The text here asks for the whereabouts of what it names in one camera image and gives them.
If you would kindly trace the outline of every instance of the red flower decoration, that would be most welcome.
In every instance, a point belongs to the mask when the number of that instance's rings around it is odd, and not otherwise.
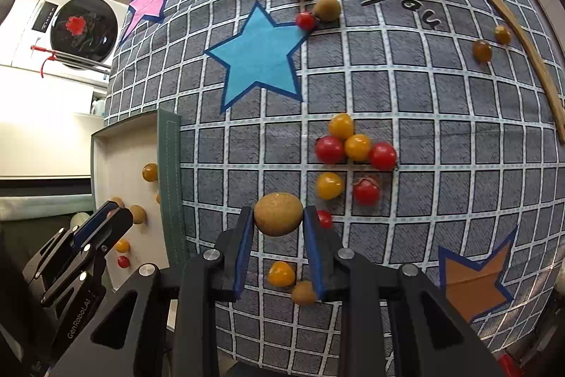
[[[83,17],[69,17],[69,21],[65,24],[67,31],[70,31],[73,36],[80,36],[86,25],[87,22]]]

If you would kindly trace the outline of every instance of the washing machine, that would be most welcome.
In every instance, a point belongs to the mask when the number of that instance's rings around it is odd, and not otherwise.
[[[18,45],[13,66],[41,68],[49,54],[33,51],[31,45],[111,65],[127,9],[127,5],[114,0],[39,0]],[[48,61],[44,70],[101,87],[108,83],[104,74],[56,61]]]

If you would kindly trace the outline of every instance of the red cherry tomato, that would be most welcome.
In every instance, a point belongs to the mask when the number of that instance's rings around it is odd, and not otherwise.
[[[339,138],[327,135],[316,141],[316,157],[326,165],[333,165],[344,158],[344,144]]]
[[[379,185],[372,177],[361,178],[353,185],[353,198],[360,205],[374,205],[379,199]]]
[[[320,225],[324,229],[331,229],[333,227],[332,215],[324,210],[317,210],[318,219],[320,220]]]
[[[129,259],[126,256],[118,257],[118,265],[123,269],[127,269],[129,267]]]
[[[316,18],[310,12],[300,12],[296,15],[296,26],[304,31],[311,31],[316,27]]]
[[[371,164],[379,171],[394,170],[396,159],[396,150],[386,142],[374,144],[369,153]]]

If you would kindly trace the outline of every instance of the wooden stick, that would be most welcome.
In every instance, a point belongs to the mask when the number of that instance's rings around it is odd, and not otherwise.
[[[540,79],[541,85],[543,90],[545,91],[545,95],[547,96],[547,101],[549,101],[549,107],[552,110],[553,118],[555,119],[555,126],[557,128],[557,133],[559,135],[559,140],[561,144],[565,144],[565,110],[561,105],[561,101],[559,99],[559,95],[557,94],[557,89],[555,88],[555,84],[553,83],[552,76],[547,71],[547,67],[545,67],[545,63],[541,59],[540,54],[536,50],[535,46],[532,44],[532,41],[526,34],[526,32],[522,29],[520,23],[512,13],[512,11],[508,8],[508,6],[504,3],[503,0],[489,0],[493,6],[496,7],[498,12],[500,12],[502,18],[510,25],[514,34],[518,37],[518,40],[522,42],[522,46],[524,47],[528,58],[532,62],[534,69],[536,70],[536,74]]]

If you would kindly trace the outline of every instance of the metal screw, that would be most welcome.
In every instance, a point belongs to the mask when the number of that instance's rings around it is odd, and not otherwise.
[[[404,264],[402,266],[402,273],[406,276],[416,276],[418,274],[418,268],[414,264]]]
[[[220,257],[220,252],[215,248],[207,249],[206,251],[204,251],[203,256],[205,260],[216,260]]]
[[[337,256],[340,259],[353,259],[355,252],[349,248],[340,248],[337,250]]]
[[[141,276],[149,276],[155,273],[155,266],[153,264],[143,264],[139,268],[139,274]]]

